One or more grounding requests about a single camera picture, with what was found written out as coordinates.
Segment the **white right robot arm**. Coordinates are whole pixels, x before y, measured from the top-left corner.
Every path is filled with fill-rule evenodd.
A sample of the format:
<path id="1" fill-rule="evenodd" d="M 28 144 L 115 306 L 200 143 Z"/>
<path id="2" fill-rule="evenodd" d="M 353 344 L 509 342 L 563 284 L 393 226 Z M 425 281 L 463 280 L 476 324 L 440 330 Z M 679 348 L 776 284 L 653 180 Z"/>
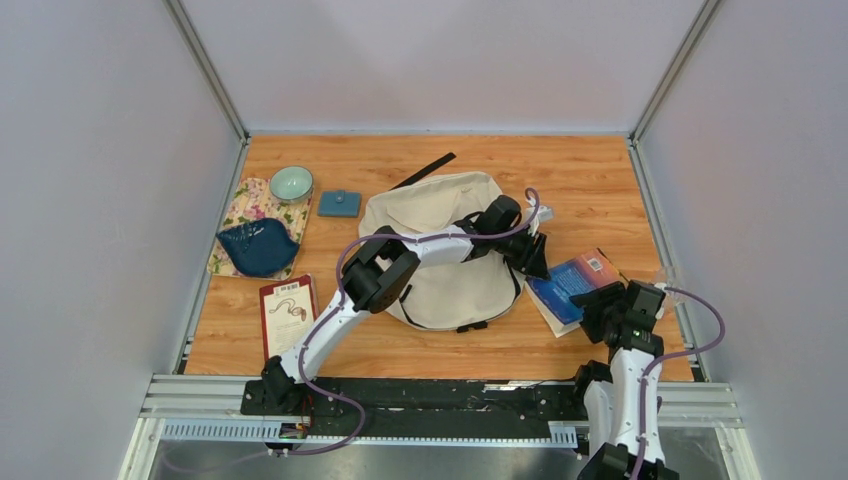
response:
<path id="1" fill-rule="evenodd" d="M 608 361 L 580 366 L 570 391 L 574 412 L 589 421 L 589 460 L 580 479 L 678 479 L 662 448 L 658 416 L 664 342 L 664 285 L 615 282 L 574 295 L 581 328 L 609 349 Z"/>

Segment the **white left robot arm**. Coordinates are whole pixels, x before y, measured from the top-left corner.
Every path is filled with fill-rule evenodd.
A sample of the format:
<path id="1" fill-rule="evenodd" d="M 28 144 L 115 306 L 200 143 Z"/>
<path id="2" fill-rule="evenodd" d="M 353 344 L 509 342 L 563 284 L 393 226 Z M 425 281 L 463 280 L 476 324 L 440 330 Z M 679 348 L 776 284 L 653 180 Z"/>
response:
<path id="1" fill-rule="evenodd" d="M 401 235 L 390 226 L 348 245 L 336 265 L 337 290 L 306 336 L 266 361 L 259 379 L 245 385 L 241 413 L 291 415 L 304 405 L 325 360 L 340 341 L 369 316 L 397 302 L 419 270 L 461 265 L 495 252 L 526 276 L 548 279 L 546 237 L 534 221 L 538 192 L 528 187 L 528 215 L 506 195 L 485 211 L 438 232 Z"/>

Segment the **beige canvas backpack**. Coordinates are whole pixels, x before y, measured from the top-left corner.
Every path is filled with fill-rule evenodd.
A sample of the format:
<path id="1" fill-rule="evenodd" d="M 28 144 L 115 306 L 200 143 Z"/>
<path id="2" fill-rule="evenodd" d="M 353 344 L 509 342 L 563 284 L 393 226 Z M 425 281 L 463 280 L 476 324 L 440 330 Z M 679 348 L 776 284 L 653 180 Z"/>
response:
<path id="1" fill-rule="evenodd" d="M 433 174 L 454 158 L 448 153 L 370 198 L 359 234 L 373 234 L 386 225 L 404 236 L 432 234 L 463 219 L 477 220 L 502 190 L 483 172 Z M 465 263 L 417 270 L 388 313 L 421 330 L 483 328 L 512 308 L 525 279 L 504 255 L 489 251 Z"/>

